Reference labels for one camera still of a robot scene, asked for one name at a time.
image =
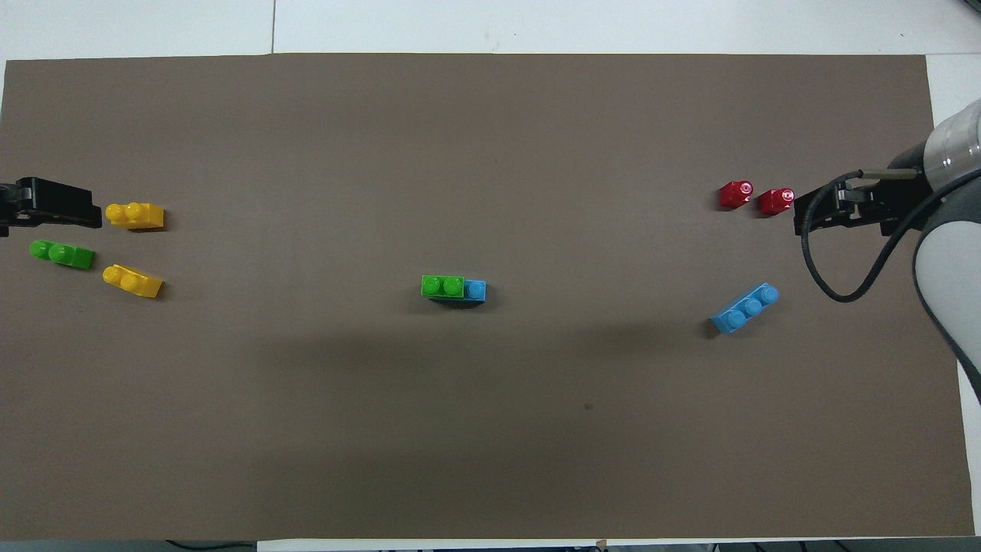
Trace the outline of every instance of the lego brick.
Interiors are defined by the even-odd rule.
[[[780,292],[764,282],[725,305],[712,314],[710,319],[720,332],[731,334],[745,326],[765,308],[776,303],[778,299],[780,299]]]
[[[456,293],[457,282],[460,280],[463,282],[463,290],[461,293]],[[423,276],[422,296],[431,301],[483,303],[487,300],[487,292],[488,283],[484,280],[467,280],[462,276]]]
[[[92,257],[95,252],[86,248],[77,248],[58,242],[48,242],[47,240],[37,240],[30,245],[30,254],[37,258],[88,270],[92,267]]]
[[[730,182],[719,190],[719,205],[735,209],[749,203],[752,183],[745,180]]]
[[[148,276],[121,264],[114,264],[103,270],[102,280],[121,290],[146,298],[157,297],[157,292],[164,283],[159,278]]]
[[[110,203],[106,206],[106,218],[113,226],[127,230],[164,227],[164,209],[153,203]]]
[[[759,205],[759,212],[764,215],[780,214],[794,204],[794,191],[790,188],[767,190],[761,193],[756,201]]]
[[[463,276],[423,275],[421,294],[430,299],[463,299]]]

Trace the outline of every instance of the red lego brick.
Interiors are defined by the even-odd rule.
[[[722,187],[719,191],[719,204],[723,207],[735,209],[740,205],[749,202],[752,195],[752,184],[745,180],[734,180]]]
[[[791,208],[794,204],[794,191],[790,188],[767,190],[759,196],[759,212],[775,215]]]

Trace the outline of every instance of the green lego brick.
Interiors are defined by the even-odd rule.
[[[38,240],[31,244],[30,254],[37,258],[83,270],[88,270],[92,267],[92,257],[95,256],[94,251],[59,244],[58,242],[48,242],[47,240]]]
[[[423,276],[423,297],[463,299],[463,276]]]

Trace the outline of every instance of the yellow lego brick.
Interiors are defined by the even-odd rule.
[[[113,226],[128,230],[164,227],[164,209],[153,203],[110,203],[106,205],[106,218]]]
[[[154,298],[163,280],[147,276],[121,264],[114,264],[102,271],[102,281],[140,297]]]

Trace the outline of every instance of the black cable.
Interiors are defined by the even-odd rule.
[[[191,546],[189,544],[181,544],[175,540],[167,541],[178,548],[183,548],[184,550],[225,550],[226,548],[255,548],[254,542],[223,542],[221,544],[213,544],[211,546]]]
[[[824,281],[821,274],[818,273],[817,267],[814,266],[814,259],[810,256],[810,225],[814,220],[814,211],[817,210],[817,204],[824,199],[831,191],[838,187],[845,181],[851,180],[853,178],[861,178],[861,171],[853,171],[846,173],[835,180],[829,182],[828,184],[821,187],[818,192],[814,195],[814,199],[811,200],[810,205],[807,206],[807,211],[803,215],[803,228],[800,229],[800,250],[803,252],[803,262],[807,265],[807,271],[810,272],[811,278],[814,279],[814,283],[817,284],[818,288],[824,292],[824,295],[830,297],[831,299],[837,301],[838,303],[851,303],[861,296],[865,295],[865,292],[872,287],[875,283],[875,279],[879,277],[879,273],[882,272],[882,268],[886,265],[886,261],[889,260],[889,255],[893,253],[893,249],[900,242],[900,239],[912,227],[912,223],[916,220],[920,214],[923,213],[927,208],[932,207],[934,203],[942,199],[949,193],[957,190],[961,186],[971,182],[972,180],[981,177],[981,169],[976,169],[967,173],[966,175],[954,180],[953,182],[941,187],[939,190],[931,193],[926,199],[923,199],[918,205],[913,207],[911,211],[906,215],[893,235],[889,237],[889,241],[882,247],[879,251],[879,256],[876,257],[875,262],[872,263],[872,268],[869,269],[868,274],[865,275],[865,279],[862,280],[861,284],[855,291],[847,295],[841,295],[835,290],[831,289],[831,286]]]

